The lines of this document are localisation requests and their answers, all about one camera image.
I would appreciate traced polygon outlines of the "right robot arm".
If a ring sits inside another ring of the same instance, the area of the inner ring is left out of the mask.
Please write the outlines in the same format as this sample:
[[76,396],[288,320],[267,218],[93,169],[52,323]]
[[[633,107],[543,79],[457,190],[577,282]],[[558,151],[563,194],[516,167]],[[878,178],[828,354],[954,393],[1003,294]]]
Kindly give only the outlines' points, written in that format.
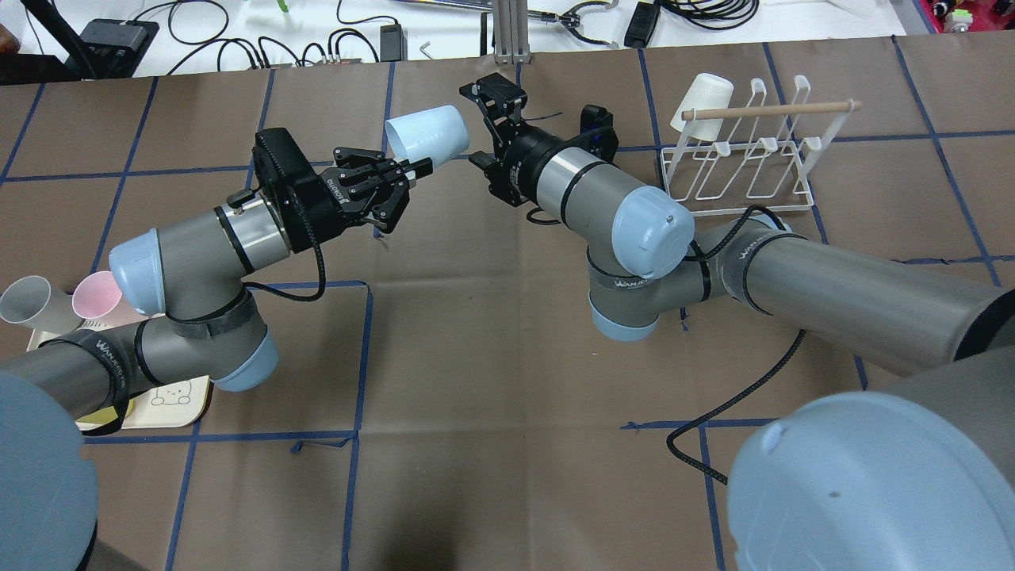
[[706,354],[746,348],[772,320],[899,376],[828,395],[766,423],[728,474],[677,445],[728,411],[671,431],[667,448],[726,485],[740,570],[1013,568],[1013,292],[835,248],[762,205],[699,230],[663,189],[613,163],[612,116],[588,105],[579,135],[523,119],[528,95],[493,73],[462,86],[492,135],[471,162],[509,205],[532,202],[586,241],[588,304],[609,339],[644,339],[699,304]]

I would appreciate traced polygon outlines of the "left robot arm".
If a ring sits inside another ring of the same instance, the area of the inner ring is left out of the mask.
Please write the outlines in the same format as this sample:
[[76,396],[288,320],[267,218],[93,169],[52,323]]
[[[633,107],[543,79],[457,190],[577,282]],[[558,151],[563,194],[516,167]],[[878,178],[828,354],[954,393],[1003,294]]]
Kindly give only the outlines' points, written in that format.
[[391,232],[416,180],[445,162],[439,151],[392,155],[338,146],[323,172],[289,131],[256,133],[256,185],[224,205],[150,230],[109,251],[109,268],[140,322],[72,328],[2,362],[2,568],[76,570],[90,560],[98,526],[94,463],[81,455],[76,420],[103,408],[119,431],[132,397],[207,377],[239,392],[268,379],[278,362],[249,276],[348,228]]

